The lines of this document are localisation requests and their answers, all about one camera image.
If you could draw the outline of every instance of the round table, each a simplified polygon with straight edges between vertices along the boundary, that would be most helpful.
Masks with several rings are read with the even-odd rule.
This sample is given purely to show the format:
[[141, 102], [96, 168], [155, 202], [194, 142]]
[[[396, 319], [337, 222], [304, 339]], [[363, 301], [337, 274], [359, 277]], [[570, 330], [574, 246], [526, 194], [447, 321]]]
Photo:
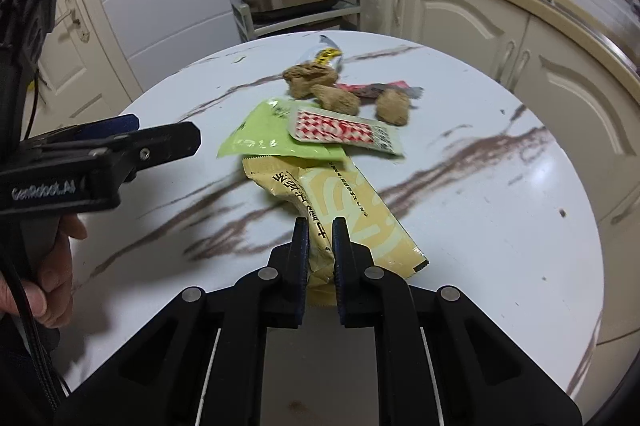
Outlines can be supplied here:
[[[433, 49], [382, 35], [322, 32], [344, 52], [343, 83], [422, 86], [399, 128], [404, 158], [349, 150], [431, 264], [409, 283], [461, 288], [549, 376], [575, 395], [603, 301], [596, 222], [567, 156], [494, 80]], [[114, 211], [86, 216], [74, 244], [74, 319], [56, 362], [85, 380], [183, 288], [233, 285], [264, 266], [293, 229], [292, 207], [249, 181], [220, 144], [319, 33], [220, 51], [168, 77], [126, 111], [141, 127], [193, 121], [192, 158], [140, 172]], [[362, 117], [374, 117], [364, 106]], [[345, 330], [335, 308], [308, 308], [299, 330], [268, 336], [263, 423], [376, 424], [373, 334]]]

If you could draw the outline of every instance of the yellow packet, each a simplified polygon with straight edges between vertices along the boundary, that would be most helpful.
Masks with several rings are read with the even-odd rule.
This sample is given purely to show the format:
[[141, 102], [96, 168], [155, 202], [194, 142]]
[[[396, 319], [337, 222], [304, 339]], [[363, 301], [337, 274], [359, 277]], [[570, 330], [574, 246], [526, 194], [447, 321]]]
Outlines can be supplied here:
[[376, 265], [408, 278], [429, 263], [350, 158], [321, 162], [269, 155], [247, 157], [242, 166], [255, 183], [308, 218], [309, 303], [335, 305], [331, 230], [337, 216], [347, 220], [351, 241], [368, 247]]

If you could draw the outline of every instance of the human hand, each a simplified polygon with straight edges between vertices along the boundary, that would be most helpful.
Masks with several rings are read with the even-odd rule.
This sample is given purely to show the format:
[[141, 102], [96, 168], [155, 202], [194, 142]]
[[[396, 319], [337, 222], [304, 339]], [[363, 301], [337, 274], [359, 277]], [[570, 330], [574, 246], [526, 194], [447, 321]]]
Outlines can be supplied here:
[[[77, 215], [64, 215], [60, 218], [53, 249], [42, 260], [38, 269], [40, 286], [30, 281], [22, 281], [33, 317], [48, 328], [61, 327], [71, 320], [73, 277], [69, 237], [78, 240], [86, 238], [86, 228]], [[1, 278], [0, 311], [18, 315], [11, 291]]]

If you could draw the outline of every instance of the crumb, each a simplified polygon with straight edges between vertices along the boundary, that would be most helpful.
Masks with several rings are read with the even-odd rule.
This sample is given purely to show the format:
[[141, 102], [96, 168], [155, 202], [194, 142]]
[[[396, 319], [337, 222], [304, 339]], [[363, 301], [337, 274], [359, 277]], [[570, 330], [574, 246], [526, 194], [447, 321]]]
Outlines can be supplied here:
[[332, 86], [314, 85], [311, 87], [311, 92], [318, 98], [320, 106], [325, 110], [348, 116], [357, 116], [360, 111], [360, 99], [346, 90]]
[[289, 93], [296, 99], [302, 99], [311, 94], [314, 85], [333, 85], [338, 80], [338, 73], [331, 67], [303, 63], [289, 67], [282, 77], [289, 83]]
[[385, 122], [404, 126], [409, 121], [409, 96], [398, 90], [386, 90], [376, 101], [376, 116]]

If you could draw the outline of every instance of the door handle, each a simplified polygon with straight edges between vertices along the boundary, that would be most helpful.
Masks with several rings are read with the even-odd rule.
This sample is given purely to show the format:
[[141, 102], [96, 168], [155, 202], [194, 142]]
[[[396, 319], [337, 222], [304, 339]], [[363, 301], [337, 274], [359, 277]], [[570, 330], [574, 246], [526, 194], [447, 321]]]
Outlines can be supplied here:
[[511, 79], [509, 81], [509, 86], [508, 86], [508, 91], [510, 91], [512, 94], [516, 89], [516, 85], [518, 85], [518, 82], [520, 81], [520, 75], [524, 70], [524, 67], [529, 62], [530, 57], [531, 57], [531, 53], [528, 50], [524, 51], [522, 53], [522, 56], [520, 57], [520, 61], [516, 65], [516, 69], [513, 71], [513, 75], [511, 76]]
[[400, 0], [394, 0], [394, 22], [396, 22], [397, 27], [400, 27], [400, 15], [398, 14], [399, 7], [400, 7]]
[[511, 40], [509, 43], [507, 43], [507, 51], [504, 53], [504, 56], [502, 57], [500, 64], [498, 64], [498, 70], [495, 73], [494, 80], [496, 80], [496, 82], [500, 83], [500, 78], [502, 77], [502, 73], [504, 72], [504, 67], [507, 66], [507, 63], [511, 59], [511, 55], [513, 54], [513, 51], [515, 50], [515, 48], [516, 48], [515, 41]]
[[66, 11], [60, 15], [55, 22], [54, 26], [60, 25], [66, 18], [71, 18], [73, 28], [78, 31], [78, 36], [82, 43], [88, 43], [89, 41], [89, 29], [87, 29], [80, 9], [78, 9], [78, 2], [76, 0], [65, 0]]
[[633, 213], [638, 206], [640, 206], [640, 193], [636, 195], [636, 198], [621, 212], [611, 219], [611, 225], [616, 226]]

